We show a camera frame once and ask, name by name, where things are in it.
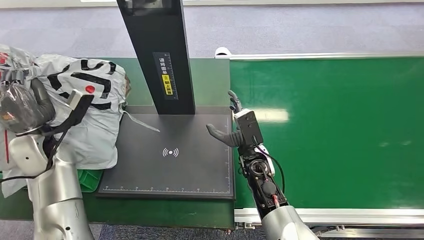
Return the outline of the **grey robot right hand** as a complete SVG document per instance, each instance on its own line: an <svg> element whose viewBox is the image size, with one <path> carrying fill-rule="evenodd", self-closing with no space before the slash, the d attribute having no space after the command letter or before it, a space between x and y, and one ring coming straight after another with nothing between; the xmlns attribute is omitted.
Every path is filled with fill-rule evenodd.
<svg viewBox="0 0 424 240"><path fill-rule="evenodd" d="M228 95L229 95L229 99L230 99L230 102L231 102L229 108L232 110L232 112L234 114L237 114L238 112L240 112L243 109L242 103L239 100L236 93L233 92L232 90L228 91ZM240 127L238 125L236 126L236 131L233 131L231 133L225 133L221 130L218 130L211 123L206 124L206 128L207 128L208 133L212 137L214 137L215 139L224 143L225 145L227 145L230 148L238 148L244 142L244 137L243 137L242 131L240 130Z"/></svg>

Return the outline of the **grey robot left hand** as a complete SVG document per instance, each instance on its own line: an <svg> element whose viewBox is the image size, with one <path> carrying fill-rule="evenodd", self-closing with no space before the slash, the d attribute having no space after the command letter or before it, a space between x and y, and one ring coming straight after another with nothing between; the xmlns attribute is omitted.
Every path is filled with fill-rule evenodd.
<svg viewBox="0 0 424 240"><path fill-rule="evenodd" d="M30 80L30 88L18 81L0 84L0 123L15 134L34 131L55 118L56 111L44 84Z"/></svg>

